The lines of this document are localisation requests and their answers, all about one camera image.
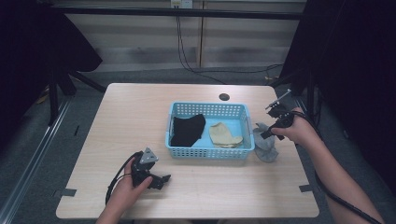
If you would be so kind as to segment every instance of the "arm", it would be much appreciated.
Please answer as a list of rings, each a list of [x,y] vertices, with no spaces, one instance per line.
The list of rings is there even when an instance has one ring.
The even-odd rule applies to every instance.
[[[114,188],[102,214],[96,220],[96,224],[117,223],[122,214],[137,201],[140,194],[149,186],[152,177],[146,178],[139,186],[134,188],[131,177],[131,159],[124,168],[124,176]]]
[[[332,153],[318,137],[314,128],[302,118],[294,116],[291,127],[287,129],[273,128],[274,134],[285,135],[291,141],[301,145],[308,152],[323,185],[333,194],[353,204],[364,213],[385,223],[376,211],[366,193],[338,163]],[[365,223],[358,215],[343,205],[326,196],[330,211],[336,223]]]

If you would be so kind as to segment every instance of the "wall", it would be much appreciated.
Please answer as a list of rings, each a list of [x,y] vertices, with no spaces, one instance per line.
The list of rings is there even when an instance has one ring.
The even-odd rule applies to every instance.
[[[170,7],[170,1],[55,1],[62,5]],[[302,12],[304,0],[193,1],[193,8]],[[182,67],[177,19],[156,16],[67,15],[104,62],[96,71]],[[180,18],[184,54],[191,67],[266,66],[283,63],[297,21]]]

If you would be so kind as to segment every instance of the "beige cloth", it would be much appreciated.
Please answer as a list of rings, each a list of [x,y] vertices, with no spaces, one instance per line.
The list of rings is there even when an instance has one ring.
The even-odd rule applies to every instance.
[[[210,126],[209,134],[215,147],[238,147],[244,140],[242,136],[233,137],[228,127],[222,122]]]

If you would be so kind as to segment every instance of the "round hole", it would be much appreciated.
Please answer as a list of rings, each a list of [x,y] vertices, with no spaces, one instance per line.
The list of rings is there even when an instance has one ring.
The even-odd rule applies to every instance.
[[[219,95],[219,98],[222,101],[228,101],[228,100],[230,100],[230,95],[227,94],[227,93],[222,93],[222,94]]]

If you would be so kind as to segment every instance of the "metal rail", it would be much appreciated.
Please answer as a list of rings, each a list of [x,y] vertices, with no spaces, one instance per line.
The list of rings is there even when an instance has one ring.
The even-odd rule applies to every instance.
[[[44,160],[44,157],[50,147],[53,137],[58,132],[59,126],[61,125],[64,116],[71,104],[72,97],[68,96],[64,99],[64,102],[61,104],[59,110],[60,115],[55,122],[48,127],[46,133],[44,134],[40,144],[35,150],[35,154],[32,159],[29,161],[29,164],[25,168],[21,178],[19,179],[17,185],[14,187],[10,195],[7,197],[2,209],[0,210],[0,223],[1,224],[9,224],[14,218],[22,200],[25,196],[27,190],[30,187],[30,184],[37,173],[37,170]]]
[[[51,10],[65,14],[93,15],[130,15],[130,16],[176,16],[176,17],[211,17],[211,18],[241,18],[298,21],[305,17],[299,12],[266,12],[266,11],[236,11],[187,8],[141,8],[141,7],[86,7],[54,5]]]

